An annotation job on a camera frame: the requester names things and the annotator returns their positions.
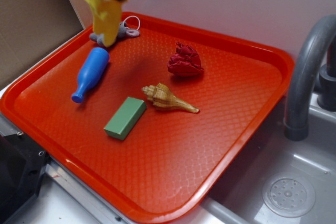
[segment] green sponge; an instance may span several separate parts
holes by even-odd
[[[127,97],[119,110],[104,127],[105,132],[109,136],[124,140],[146,108],[144,101]]]

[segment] tray rim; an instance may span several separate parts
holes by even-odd
[[[254,132],[258,129],[263,120],[271,112],[273,107],[286,93],[290,83],[291,73],[294,68],[294,62],[286,52],[271,46],[266,46],[256,42],[251,42],[236,37],[218,34],[212,31],[206,31],[199,28],[194,28],[150,16],[145,16],[138,13],[132,13],[132,12],[123,13],[123,17],[130,15],[137,15],[140,19],[146,20],[148,22],[147,23],[142,21],[142,27],[145,28],[148,27],[149,23],[156,24],[161,27],[160,29],[161,33],[169,34],[175,37],[178,37],[179,34],[183,32],[184,37],[195,43],[219,49],[224,49],[224,47],[226,47],[229,44],[235,45],[236,47],[240,48],[238,48],[233,53],[269,63],[275,66],[282,75],[281,84],[271,95],[269,100],[264,104],[262,109],[258,111],[255,118],[248,124],[248,126],[244,129],[244,131],[238,137],[235,143],[228,149],[227,153],[223,156],[223,158],[216,165],[213,171],[208,175],[208,177],[203,181],[199,189],[181,208],[159,214],[150,212],[140,213],[142,208],[138,205],[135,205],[135,203],[122,202],[122,201],[119,201],[117,203],[116,207],[127,217],[129,217],[134,221],[140,223],[163,223],[177,219],[178,217],[181,217],[185,213],[191,211],[205,197],[206,193],[209,191],[212,185],[219,179],[220,175],[225,171],[226,167],[231,163],[234,157],[238,155],[239,151],[245,146],[250,137],[254,134]],[[89,34],[91,32],[92,32],[92,26],[80,32],[73,39],[69,40],[64,46],[57,49],[55,52],[50,54],[50,56],[42,60],[39,64],[37,64],[28,72],[19,77],[12,85],[9,86],[9,88],[4,92],[2,98],[0,99],[0,111],[9,120],[15,123],[20,129],[22,129],[24,132],[27,132],[27,134],[29,134],[33,139],[41,141],[41,139],[44,139],[47,136],[43,132],[34,131],[34,126],[30,125],[29,122],[27,122],[24,118],[20,117],[20,115],[13,108],[15,99],[20,95],[21,92],[27,89],[31,84],[33,84],[36,80],[45,75],[51,68],[62,62],[65,58],[67,58],[71,53],[76,51],[84,43],[88,42]],[[263,51],[263,54],[247,56],[246,55],[247,51],[250,52],[251,50],[255,52]],[[57,155],[54,155],[54,158],[58,161],[59,160],[64,161],[66,160],[66,155],[64,155],[61,152],[58,152]],[[73,170],[77,170],[75,164],[67,162],[65,163],[62,162],[62,164],[66,168],[68,168],[71,172],[73,172]],[[91,174],[84,172],[83,170],[80,170],[79,175],[77,175],[77,173],[75,174],[85,183],[91,185],[95,184],[95,178]],[[111,201],[108,200],[107,198],[109,199],[114,197],[125,198],[125,196],[123,196],[120,192],[119,194],[111,192],[108,186],[104,184],[101,184],[98,188],[93,188],[93,190],[95,190],[99,195],[101,195],[110,203]]]

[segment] gray sink basin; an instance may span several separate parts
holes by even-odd
[[[281,101],[209,193],[240,217],[225,223],[336,222],[336,114],[311,106],[309,137],[294,142],[284,109]]]

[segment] blue plastic bottle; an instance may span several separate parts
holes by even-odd
[[[78,74],[78,89],[71,96],[74,102],[81,103],[85,92],[92,89],[98,83],[109,59],[109,53],[105,49],[96,47],[91,50]]]

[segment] conch shell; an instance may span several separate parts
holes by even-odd
[[[147,99],[153,102],[158,110],[186,110],[192,113],[199,112],[199,109],[176,97],[170,89],[159,83],[157,86],[150,85],[143,87],[142,91],[147,95]]]

